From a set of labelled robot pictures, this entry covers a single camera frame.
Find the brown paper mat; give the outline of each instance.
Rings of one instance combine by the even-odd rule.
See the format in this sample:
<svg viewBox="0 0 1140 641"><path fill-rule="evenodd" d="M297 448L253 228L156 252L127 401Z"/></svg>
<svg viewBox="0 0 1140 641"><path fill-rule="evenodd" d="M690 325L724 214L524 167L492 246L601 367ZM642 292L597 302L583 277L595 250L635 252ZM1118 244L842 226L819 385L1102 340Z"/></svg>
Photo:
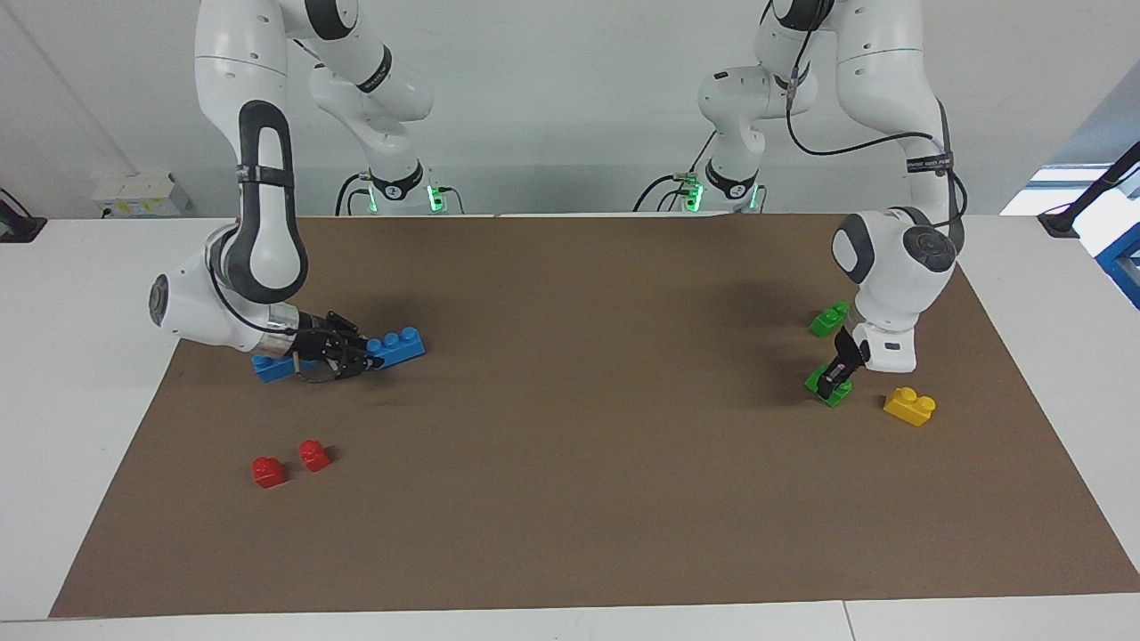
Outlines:
<svg viewBox="0 0 1140 641"><path fill-rule="evenodd" d="M806 326L854 290L837 221L302 221L296 302L427 356L264 386L184 342L51 615L1140 591L961 273L918 373L808 396ZM904 383L928 427L881 411ZM256 487L260 455L292 480Z"/></svg>

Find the toy brick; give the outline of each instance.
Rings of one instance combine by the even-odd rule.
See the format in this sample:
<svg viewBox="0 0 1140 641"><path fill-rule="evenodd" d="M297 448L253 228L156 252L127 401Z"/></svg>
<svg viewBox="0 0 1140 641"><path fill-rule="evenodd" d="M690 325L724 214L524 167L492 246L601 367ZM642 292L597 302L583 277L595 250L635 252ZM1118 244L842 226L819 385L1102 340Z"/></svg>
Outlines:
<svg viewBox="0 0 1140 641"><path fill-rule="evenodd" d="M915 428L921 428L930 420L937 404L929 396L919 396L911 388L898 388L887 397L882 411L902 419Z"/></svg>
<svg viewBox="0 0 1140 641"><path fill-rule="evenodd" d="M384 335L383 339L372 339L368 341L367 350L373 358L384 359L384 364L380 366L381 370L426 354L420 332L415 327L405 327L399 334L392 332Z"/></svg>
<svg viewBox="0 0 1140 641"><path fill-rule="evenodd" d="M253 373L261 379L262 382L271 383L280 379L286 379L292 376L295 372L293 367L293 357L284 356L282 358L270 358L268 356L262 356L260 354L253 357ZM316 367L316 360L302 360L301 370L309 370L310 367Z"/></svg>
<svg viewBox="0 0 1140 641"><path fill-rule="evenodd" d="M823 310L822 314L812 320L812 325L808 327L813 334L820 336L826 336L831 332L834 332L844 324L844 319L847 318L847 311L850 306L846 301L839 301L831 306L830 309Z"/></svg>
<svg viewBox="0 0 1140 641"><path fill-rule="evenodd" d="M332 463L332 459L328 457L328 453L325 452L325 446L320 445L319 440L307 440L298 447L298 453L301 455L301 462L308 468L310 472L319 472Z"/></svg>
<svg viewBox="0 0 1140 641"><path fill-rule="evenodd" d="M820 367L808 376L804 386L815 395L815 398L828 404L829 407L834 407L847 398L847 395L852 392L853 386L850 381L844 381L839 383L834 391L831 392L831 398L822 398L820 396L820 379L823 378L823 373L828 370L826 365L820 365Z"/></svg>
<svg viewBox="0 0 1140 641"><path fill-rule="evenodd" d="M253 480L261 487L270 487L285 482L285 465L277 459L261 456L253 461Z"/></svg>

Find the power outlet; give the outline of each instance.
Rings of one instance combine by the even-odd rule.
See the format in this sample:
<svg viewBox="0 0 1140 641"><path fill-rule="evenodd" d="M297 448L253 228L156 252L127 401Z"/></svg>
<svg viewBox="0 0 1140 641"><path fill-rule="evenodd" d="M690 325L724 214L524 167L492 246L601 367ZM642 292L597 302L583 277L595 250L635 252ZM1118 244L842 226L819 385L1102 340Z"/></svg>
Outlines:
<svg viewBox="0 0 1140 641"><path fill-rule="evenodd" d="M176 218L193 208L171 175L105 180L91 196L101 218Z"/></svg>

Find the white wall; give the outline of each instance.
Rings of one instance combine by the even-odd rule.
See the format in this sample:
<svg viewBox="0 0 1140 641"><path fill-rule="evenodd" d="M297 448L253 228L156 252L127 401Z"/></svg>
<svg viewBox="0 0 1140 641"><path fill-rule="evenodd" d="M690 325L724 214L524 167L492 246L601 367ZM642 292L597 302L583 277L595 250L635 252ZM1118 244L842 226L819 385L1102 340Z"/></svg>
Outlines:
<svg viewBox="0 0 1140 641"><path fill-rule="evenodd" d="M1110 163L1140 140L1140 65L1132 67L1061 147L1056 164Z"/></svg>
<svg viewBox="0 0 1140 641"><path fill-rule="evenodd" d="M710 130L697 86L719 67L755 63L763 6L363 2L383 16L397 55L437 82L434 113L410 127L425 163L462 188L469 211L497 212L628 210L652 178L687 168ZM113 173L125 160L173 172L205 214L235 213L233 153L194 94L196 2L3 6L19 24L0 11L0 184L38 213L93 216L90 175ZM923 7L931 83L946 103L975 212L999 212L1140 58L1131 0ZM821 62L833 50L822 38ZM343 176L364 156L308 99L311 60L292 48L291 65L299 210L329 213ZM801 116L801 137L824 147L871 136L837 106L829 65L813 68L824 90ZM78 103L63 105L67 96ZM905 197L897 148L822 162L792 149L781 123L764 130L769 210L854 210Z"/></svg>

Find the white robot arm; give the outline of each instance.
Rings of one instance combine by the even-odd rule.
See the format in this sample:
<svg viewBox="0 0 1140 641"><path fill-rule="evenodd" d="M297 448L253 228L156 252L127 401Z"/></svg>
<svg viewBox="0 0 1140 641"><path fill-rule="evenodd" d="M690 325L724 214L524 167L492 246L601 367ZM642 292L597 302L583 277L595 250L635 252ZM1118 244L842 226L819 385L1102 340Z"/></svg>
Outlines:
<svg viewBox="0 0 1140 641"><path fill-rule="evenodd" d="M840 106L885 138L815 152L796 136L792 116L811 108L819 92L806 63L817 31L838 36ZM747 208L764 152L757 120L784 119L797 146L812 155L898 141L907 159L911 204L852 214L832 240L836 261L860 293L820 395L830 397L862 366L912 372L914 326L950 281L964 236L946 116L925 70L919 1L772 0L755 44L758 67L725 70L701 84L701 113L717 131L700 175L703 202L708 209Z"/></svg>
<svg viewBox="0 0 1140 641"><path fill-rule="evenodd" d="M335 313L320 318L284 302L308 274L283 112L291 38L323 58L314 95L360 139L374 185L406 209L427 209L426 189L416 189L422 165L399 122L426 117L431 89L393 58L356 0L203 0L195 38L198 102L237 155L241 213L158 276L150 316L196 342L328 360L341 379L382 365L368 356L367 338ZM400 194L384 189L393 185Z"/></svg>

